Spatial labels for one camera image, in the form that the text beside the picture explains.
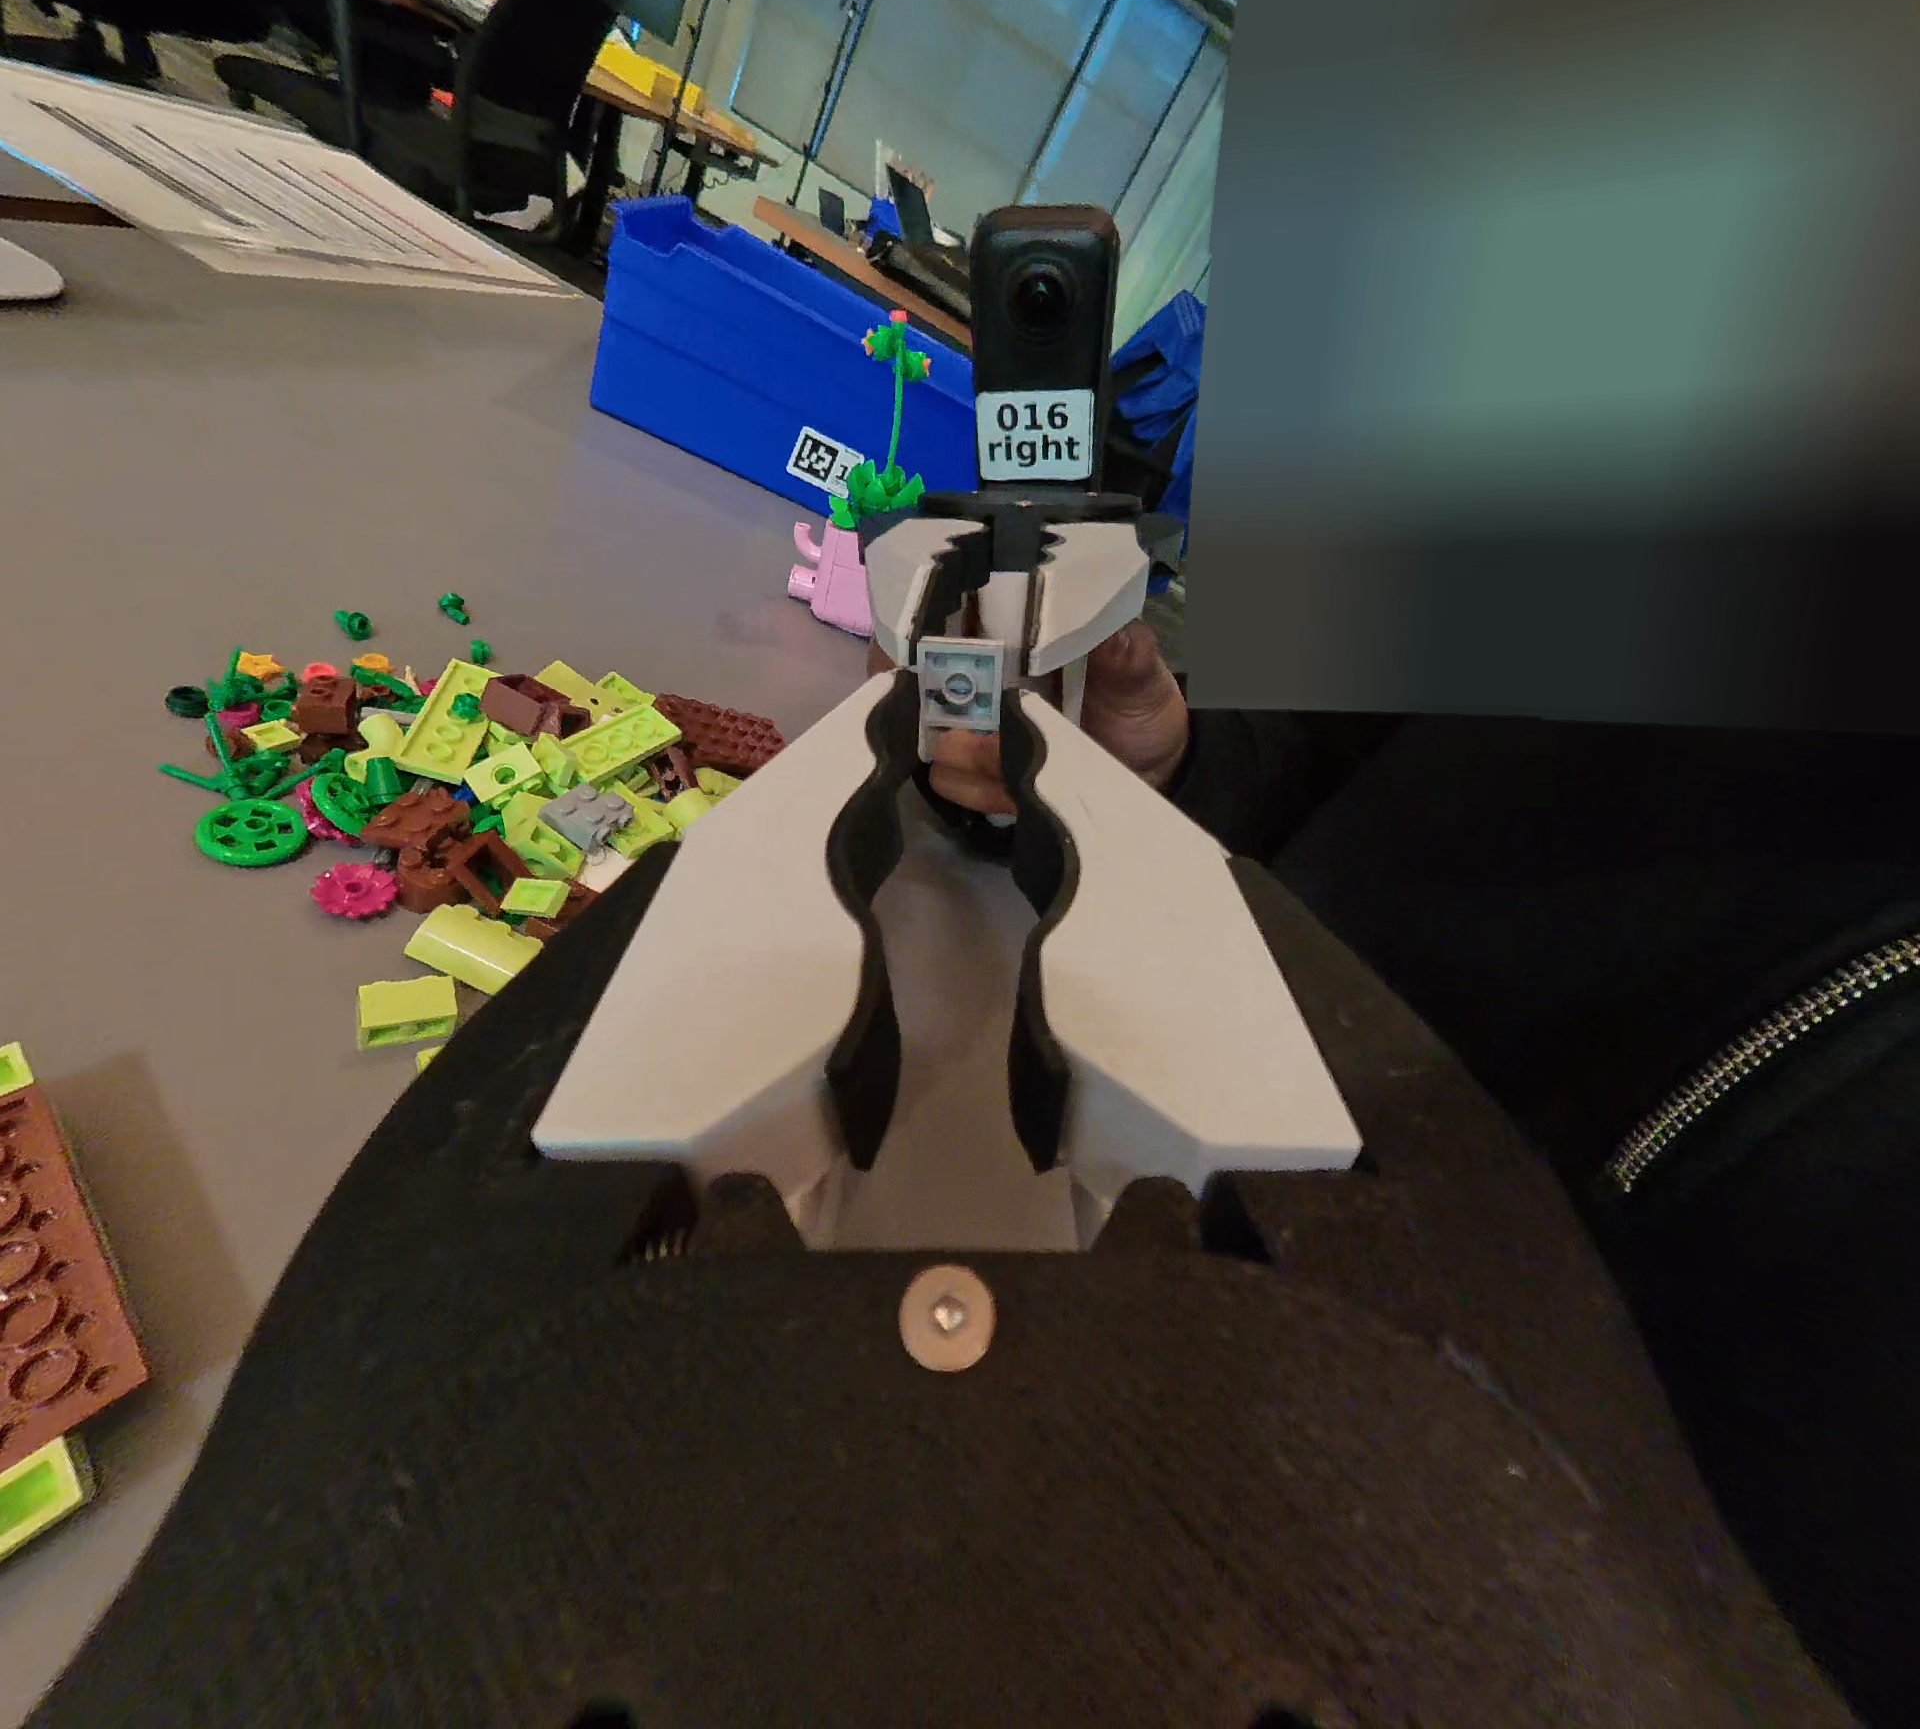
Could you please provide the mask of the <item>black office chair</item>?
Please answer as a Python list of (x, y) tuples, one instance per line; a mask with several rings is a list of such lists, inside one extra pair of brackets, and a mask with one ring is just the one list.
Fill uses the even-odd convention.
[(564, 202), (572, 115), (625, 0), (495, 0), (461, 53), (452, 204), (493, 215), (517, 194)]

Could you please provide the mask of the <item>lime and brown brick assembly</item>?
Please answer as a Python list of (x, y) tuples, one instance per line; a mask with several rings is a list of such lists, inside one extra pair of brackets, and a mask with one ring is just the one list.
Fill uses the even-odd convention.
[(62, 1122), (2, 1047), (2, 1558), (94, 1493), (83, 1431), (150, 1378), (125, 1277)]

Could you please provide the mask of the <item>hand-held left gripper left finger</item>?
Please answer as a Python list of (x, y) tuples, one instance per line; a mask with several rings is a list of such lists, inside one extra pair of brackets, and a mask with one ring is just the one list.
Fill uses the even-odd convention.
[(828, 875), (877, 766), (872, 677), (694, 823), (533, 1127), (557, 1161), (653, 1161), (705, 1190), (766, 1180), (811, 1249), (854, 1188), (828, 1094), (863, 935)]

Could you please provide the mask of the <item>printed paper sheet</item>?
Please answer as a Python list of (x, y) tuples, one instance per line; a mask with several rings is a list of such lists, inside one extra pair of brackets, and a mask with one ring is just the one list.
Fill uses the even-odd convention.
[(572, 292), (366, 160), (263, 117), (6, 60), (2, 144), (229, 276)]

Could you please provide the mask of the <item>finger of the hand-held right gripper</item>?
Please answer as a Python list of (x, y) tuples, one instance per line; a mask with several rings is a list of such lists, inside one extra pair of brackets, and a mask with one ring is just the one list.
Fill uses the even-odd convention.
[(960, 568), (943, 558), (977, 537), (977, 524), (958, 516), (900, 516), (863, 544), (872, 639), (869, 677), (902, 665), (914, 629), (929, 639), (969, 637), (969, 591)]
[(1091, 654), (1141, 616), (1151, 557), (1139, 516), (1040, 521), (1021, 540), (1021, 568), (998, 573), (998, 640), (1009, 687), (1058, 690), (1085, 718)]

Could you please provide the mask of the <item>yellow plastic bin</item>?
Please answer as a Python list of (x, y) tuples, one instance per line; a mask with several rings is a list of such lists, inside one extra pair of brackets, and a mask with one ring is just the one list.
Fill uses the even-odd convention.
[(618, 84), (636, 94), (646, 94), (661, 103), (670, 103), (676, 92), (682, 94), (682, 106), (689, 111), (701, 111), (703, 91), (686, 80), (682, 84), (682, 72), (676, 67), (663, 64), (632, 44), (622, 36), (609, 36), (598, 46), (598, 57), (591, 72), (593, 82)]

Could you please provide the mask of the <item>open laptop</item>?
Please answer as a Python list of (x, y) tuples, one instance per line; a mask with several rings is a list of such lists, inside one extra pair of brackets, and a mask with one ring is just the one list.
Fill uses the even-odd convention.
[(923, 181), (894, 162), (885, 167), (885, 176), (886, 199), (893, 204), (905, 242), (932, 250), (958, 250), (963, 247), (956, 235), (937, 222)]

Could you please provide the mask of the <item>pile of toy bricks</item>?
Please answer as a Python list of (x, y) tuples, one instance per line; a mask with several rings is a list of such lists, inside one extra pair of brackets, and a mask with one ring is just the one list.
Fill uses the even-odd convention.
[(787, 746), (764, 715), (566, 660), (509, 668), (476, 634), (427, 673), (238, 647), (164, 706), (201, 736), (157, 775), (197, 795), (206, 860), (311, 860), (326, 921), (406, 922), (401, 973), (354, 992), (352, 1037), (416, 1068)]

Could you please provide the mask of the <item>person's right hand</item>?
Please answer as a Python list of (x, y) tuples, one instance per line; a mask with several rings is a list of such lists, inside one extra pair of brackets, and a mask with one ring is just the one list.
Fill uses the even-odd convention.
[[(1087, 657), (1080, 731), (1162, 795), (1184, 768), (1188, 702), (1144, 618), (1135, 618)], [(996, 735), (943, 735), (924, 765), (924, 780), (937, 798), (969, 815), (1003, 823), (1018, 812), (1003, 778)]]

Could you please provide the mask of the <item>person's right forearm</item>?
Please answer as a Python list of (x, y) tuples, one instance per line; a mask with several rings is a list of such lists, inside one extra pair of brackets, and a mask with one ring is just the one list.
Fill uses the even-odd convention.
[(1379, 867), (1477, 823), (1481, 778), (1535, 728), (1529, 716), (1188, 709), (1166, 793), (1265, 867)]

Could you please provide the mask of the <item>blue plastic bin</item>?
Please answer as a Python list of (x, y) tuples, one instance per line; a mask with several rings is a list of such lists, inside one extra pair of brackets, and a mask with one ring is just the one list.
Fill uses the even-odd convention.
[(894, 284), (875, 302), (684, 196), (622, 202), (607, 260), (597, 410), (804, 512), (885, 460), (894, 366), (865, 340), (907, 310)]

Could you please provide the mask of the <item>toy flower in pink pot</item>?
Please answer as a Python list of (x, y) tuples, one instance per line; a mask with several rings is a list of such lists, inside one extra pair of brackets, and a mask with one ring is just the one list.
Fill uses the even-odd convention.
[(798, 523), (794, 547), (798, 558), (789, 573), (787, 593), (828, 627), (858, 639), (872, 637), (872, 606), (861, 529), (878, 516), (914, 509), (924, 492), (923, 476), (900, 464), (900, 434), (909, 386), (927, 380), (932, 358), (914, 344), (909, 315), (900, 307), (863, 336), (867, 356), (890, 373), (893, 408), (885, 456), (857, 456), (839, 472), (828, 496), (828, 521), (821, 535)]

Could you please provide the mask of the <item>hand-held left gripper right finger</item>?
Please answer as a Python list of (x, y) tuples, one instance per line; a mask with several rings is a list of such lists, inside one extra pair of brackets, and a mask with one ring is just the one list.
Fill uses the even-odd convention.
[(1009, 1086), (1076, 1248), (1130, 1186), (1342, 1173), (1362, 1137), (1222, 844), (1043, 696), (1003, 716), (1012, 877), (1035, 911)]

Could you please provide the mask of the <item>grey toy brick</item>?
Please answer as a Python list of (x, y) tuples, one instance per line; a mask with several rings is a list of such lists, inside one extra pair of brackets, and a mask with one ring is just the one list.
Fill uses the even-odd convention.
[(929, 637), (916, 651), (924, 733), (992, 735), (1000, 727), (1005, 645), (995, 639)]

